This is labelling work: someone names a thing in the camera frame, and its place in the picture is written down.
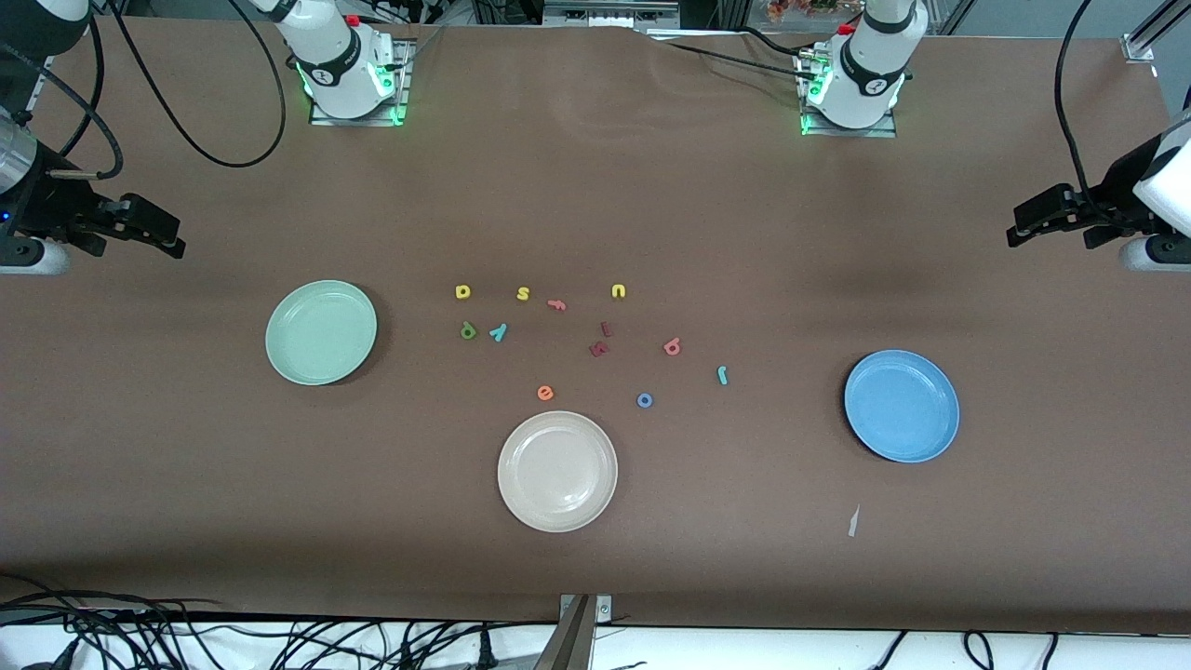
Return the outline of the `light green plate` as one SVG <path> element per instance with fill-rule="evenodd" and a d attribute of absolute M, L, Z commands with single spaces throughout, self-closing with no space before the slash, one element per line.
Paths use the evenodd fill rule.
<path fill-rule="evenodd" d="M 293 384 L 335 384 L 364 364 L 378 332 L 376 309 L 361 288 L 319 280 L 289 292 L 273 309 L 266 355 Z"/>

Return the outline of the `aluminium frame rail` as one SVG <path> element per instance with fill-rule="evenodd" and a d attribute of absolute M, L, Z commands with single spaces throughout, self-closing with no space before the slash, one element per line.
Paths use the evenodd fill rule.
<path fill-rule="evenodd" d="M 1127 63 L 1153 62 L 1153 46 L 1187 17 L 1191 17 L 1191 0 L 1161 0 L 1131 33 L 1120 38 L 1120 50 Z"/>
<path fill-rule="evenodd" d="M 44 87 L 46 87 L 46 77 L 40 73 L 40 69 L 46 64 L 52 64 L 52 62 L 54 56 L 50 56 L 43 60 L 39 65 L 33 67 L 33 82 L 29 84 L 29 98 L 24 102 L 24 117 L 26 120 L 33 119 L 35 106 L 37 106 Z"/>

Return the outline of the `grey box behind table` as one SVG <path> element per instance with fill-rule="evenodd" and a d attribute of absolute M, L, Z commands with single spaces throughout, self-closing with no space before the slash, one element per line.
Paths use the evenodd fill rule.
<path fill-rule="evenodd" d="M 679 30 L 679 0 L 543 0 L 544 27 Z"/>

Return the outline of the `grey support beam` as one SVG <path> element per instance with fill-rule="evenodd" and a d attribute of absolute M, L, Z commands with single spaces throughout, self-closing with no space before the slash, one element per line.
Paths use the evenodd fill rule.
<path fill-rule="evenodd" d="M 563 596 L 559 624 L 549 637 L 534 670 L 591 670 L 596 627 L 601 606 L 599 596 Z"/>

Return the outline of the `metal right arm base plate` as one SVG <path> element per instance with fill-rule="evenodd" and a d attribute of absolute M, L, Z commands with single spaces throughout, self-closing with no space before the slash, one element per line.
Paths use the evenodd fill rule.
<path fill-rule="evenodd" d="M 311 99 L 312 126 L 400 127 L 409 111 L 409 93 L 417 39 L 395 39 L 367 26 L 354 29 L 360 55 L 335 77 L 328 68 L 301 65 L 303 89 Z"/>

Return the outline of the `blue plate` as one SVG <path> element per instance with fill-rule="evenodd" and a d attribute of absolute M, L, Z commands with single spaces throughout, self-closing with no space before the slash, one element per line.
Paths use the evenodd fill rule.
<path fill-rule="evenodd" d="M 844 381 L 842 406 L 861 445 L 885 461 L 923 463 L 958 437 L 956 387 L 933 361 L 883 349 L 858 361 Z"/>

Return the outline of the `small metal table bracket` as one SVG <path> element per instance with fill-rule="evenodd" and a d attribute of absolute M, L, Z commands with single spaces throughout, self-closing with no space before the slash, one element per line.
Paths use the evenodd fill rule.
<path fill-rule="evenodd" d="M 573 602 L 575 597 L 576 595 L 574 594 L 561 595 L 559 613 L 560 620 L 562 620 L 566 610 L 569 609 L 570 602 Z M 596 602 L 596 624 L 612 624 L 612 594 L 592 594 L 591 599 L 592 602 Z"/>

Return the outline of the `beige plate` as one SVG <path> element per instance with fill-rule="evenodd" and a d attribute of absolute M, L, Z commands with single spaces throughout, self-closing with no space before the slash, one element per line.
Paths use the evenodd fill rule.
<path fill-rule="evenodd" d="M 495 476 L 503 505 L 529 530 L 584 530 L 607 509 L 621 483 L 621 461 L 591 417 L 547 411 L 503 442 Z"/>

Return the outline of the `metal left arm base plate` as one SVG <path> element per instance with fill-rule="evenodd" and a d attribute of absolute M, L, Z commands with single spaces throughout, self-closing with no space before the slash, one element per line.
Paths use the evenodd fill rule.
<path fill-rule="evenodd" d="M 869 127 L 850 129 L 838 126 L 833 123 L 822 109 L 813 106 L 813 99 L 821 98 L 831 80 L 831 67 L 827 51 L 817 46 L 802 46 L 792 57 L 796 73 L 811 74 L 810 79 L 803 79 L 796 84 L 800 105 L 800 127 L 804 136 L 823 134 L 835 137 L 860 137 L 860 139 L 894 139 L 896 119 L 893 105 L 898 101 L 897 94 L 890 98 L 890 104 L 884 109 L 883 117 Z"/>

